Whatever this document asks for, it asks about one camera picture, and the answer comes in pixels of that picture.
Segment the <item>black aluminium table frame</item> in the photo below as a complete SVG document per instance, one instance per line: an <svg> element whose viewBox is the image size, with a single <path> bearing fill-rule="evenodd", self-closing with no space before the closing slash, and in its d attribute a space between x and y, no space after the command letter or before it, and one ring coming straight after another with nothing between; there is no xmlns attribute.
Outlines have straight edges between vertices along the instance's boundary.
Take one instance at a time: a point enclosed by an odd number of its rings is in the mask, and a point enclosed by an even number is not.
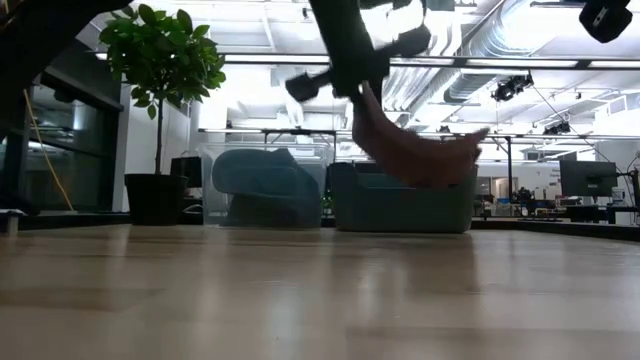
<svg viewBox="0 0 640 360"><path fill-rule="evenodd" d="M120 225L130 222L126 213L41 214L22 217L19 230ZM529 231L640 243L640 227L592 223L524 221L513 218L473 220L471 230Z"/></svg>

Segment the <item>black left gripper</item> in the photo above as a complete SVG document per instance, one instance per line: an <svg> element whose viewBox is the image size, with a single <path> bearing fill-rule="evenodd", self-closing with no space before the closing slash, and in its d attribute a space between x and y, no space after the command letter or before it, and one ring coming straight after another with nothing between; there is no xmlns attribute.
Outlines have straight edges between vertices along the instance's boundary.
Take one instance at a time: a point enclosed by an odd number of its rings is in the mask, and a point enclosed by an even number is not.
<svg viewBox="0 0 640 360"><path fill-rule="evenodd" d="M355 108L363 107L361 82L370 80L370 88L380 106L383 105L383 82L389 74L392 57L412 57L428 48L431 33L425 25L401 33L393 42L374 49L350 64L331 64L324 72L303 73L285 82L289 95L298 102L315 98L321 87L331 85L335 97L349 97Z"/></svg>

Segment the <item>maroon baseball cap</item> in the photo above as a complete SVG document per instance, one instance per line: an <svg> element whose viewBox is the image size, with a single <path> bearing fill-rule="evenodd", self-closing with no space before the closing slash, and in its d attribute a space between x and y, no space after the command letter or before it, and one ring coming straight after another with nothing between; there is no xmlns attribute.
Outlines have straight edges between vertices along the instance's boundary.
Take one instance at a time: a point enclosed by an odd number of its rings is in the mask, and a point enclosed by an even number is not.
<svg viewBox="0 0 640 360"><path fill-rule="evenodd" d="M354 107L352 139L384 172L416 188L447 187L470 177L487 128L453 140L421 138L387 118L368 82L361 87L363 107Z"/></svg>

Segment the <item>clear plastic bin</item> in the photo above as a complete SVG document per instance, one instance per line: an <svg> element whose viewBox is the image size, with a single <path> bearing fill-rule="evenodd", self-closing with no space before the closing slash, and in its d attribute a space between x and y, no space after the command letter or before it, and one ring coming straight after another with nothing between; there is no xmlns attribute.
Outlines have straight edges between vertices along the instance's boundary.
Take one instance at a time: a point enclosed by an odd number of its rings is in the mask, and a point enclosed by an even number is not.
<svg viewBox="0 0 640 360"><path fill-rule="evenodd" d="M318 182L320 198L287 199L219 192L212 183L212 169L218 156L229 150L284 148ZM198 147L202 164L203 221L225 227L317 228L321 225L326 170L333 149L326 144L205 143Z"/></svg>

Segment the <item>small dark rectangular object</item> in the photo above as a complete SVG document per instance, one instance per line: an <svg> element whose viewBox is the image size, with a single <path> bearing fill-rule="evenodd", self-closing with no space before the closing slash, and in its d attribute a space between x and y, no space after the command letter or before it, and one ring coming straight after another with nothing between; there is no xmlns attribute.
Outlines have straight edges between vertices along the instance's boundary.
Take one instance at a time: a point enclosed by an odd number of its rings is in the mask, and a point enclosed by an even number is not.
<svg viewBox="0 0 640 360"><path fill-rule="evenodd" d="M185 177L188 188L200 188L202 186L201 158L198 156L173 158L170 174Z"/></svg>

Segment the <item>black computer monitor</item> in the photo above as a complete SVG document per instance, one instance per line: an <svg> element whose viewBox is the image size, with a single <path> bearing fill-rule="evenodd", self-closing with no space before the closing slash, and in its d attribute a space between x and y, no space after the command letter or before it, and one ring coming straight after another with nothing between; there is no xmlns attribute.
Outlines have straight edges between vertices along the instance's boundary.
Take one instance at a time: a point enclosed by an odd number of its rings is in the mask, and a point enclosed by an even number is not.
<svg viewBox="0 0 640 360"><path fill-rule="evenodd" d="M618 185L616 165L611 162L559 162L561 191L564 196L611 197Z"/></svg>

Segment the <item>green plant in black pot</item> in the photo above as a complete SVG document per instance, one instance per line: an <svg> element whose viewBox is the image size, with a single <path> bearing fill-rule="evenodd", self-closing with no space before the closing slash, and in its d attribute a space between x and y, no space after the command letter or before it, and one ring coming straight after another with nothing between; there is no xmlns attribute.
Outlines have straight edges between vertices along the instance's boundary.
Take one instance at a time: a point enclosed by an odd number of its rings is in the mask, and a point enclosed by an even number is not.
<svg viewBox="0 0 640 360"><path fill-rule="evenodd" d="M154 171L127 173L132 223L175 225L182 212L187 178L162 172L163 107L198 102L226 81L226 59L207 37L207 25L194 26L179 9L173 15L146 4L113 12L99 35L114 77L131 87L133 106L146 110L157 124Z"/></svg>

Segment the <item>silver ventilation duct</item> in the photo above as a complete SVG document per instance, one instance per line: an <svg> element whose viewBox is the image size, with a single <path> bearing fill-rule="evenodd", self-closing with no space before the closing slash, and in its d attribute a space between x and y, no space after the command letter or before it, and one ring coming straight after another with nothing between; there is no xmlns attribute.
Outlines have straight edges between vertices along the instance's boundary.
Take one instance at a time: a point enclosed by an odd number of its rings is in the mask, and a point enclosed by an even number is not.
<svg viewBox="0 0 640 360"><path fill-rule="evenodd" d="M533 21L535 0L500 0L499 6L472 36L461 42L456 55L460 68L400 68L385 83L383 105L391 110L416 111L429 101L461 104L494 80L495 68L481 68L479 59L525 58L548 43L550 35L525 38Z"/></svg>

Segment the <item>silver frame bracket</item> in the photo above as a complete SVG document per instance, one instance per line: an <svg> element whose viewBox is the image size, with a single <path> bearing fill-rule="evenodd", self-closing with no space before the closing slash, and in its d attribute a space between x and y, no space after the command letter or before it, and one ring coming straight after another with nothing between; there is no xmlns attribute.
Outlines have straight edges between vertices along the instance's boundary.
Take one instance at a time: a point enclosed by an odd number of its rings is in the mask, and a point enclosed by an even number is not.
<svg viewBox="0 0 640 360"><path fill-rule="evenodd" d="M0 235L15 236L25 213L19 209L0 209Z"/></svg>

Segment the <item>dark background desk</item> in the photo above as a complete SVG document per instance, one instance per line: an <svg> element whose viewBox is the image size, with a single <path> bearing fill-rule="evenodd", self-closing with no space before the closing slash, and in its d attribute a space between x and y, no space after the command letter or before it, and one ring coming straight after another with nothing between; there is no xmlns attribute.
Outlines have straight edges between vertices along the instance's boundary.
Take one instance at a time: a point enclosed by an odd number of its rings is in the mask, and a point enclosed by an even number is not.
<svg viewBox="0 0 640 360"><path fill-rule="evenodd" d="M599 223L606 221L610 225L617 223L617 213L637 214L638 209L630 206L567 205L565 215L572 222Z"/></svg>

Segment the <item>teal plastic bin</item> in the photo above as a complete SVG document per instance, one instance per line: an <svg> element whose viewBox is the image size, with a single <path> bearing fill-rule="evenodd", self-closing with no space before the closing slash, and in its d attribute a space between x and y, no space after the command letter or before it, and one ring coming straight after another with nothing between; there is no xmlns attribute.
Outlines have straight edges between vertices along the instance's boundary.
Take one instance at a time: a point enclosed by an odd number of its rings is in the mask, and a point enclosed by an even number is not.
<svg viewBox="0 0 640 360"><path fill-rule="evenodd" d="M329 167L335 227L380 233L464 233L474 214L477 172L446 188L411 188L372 163Z"/></svg>

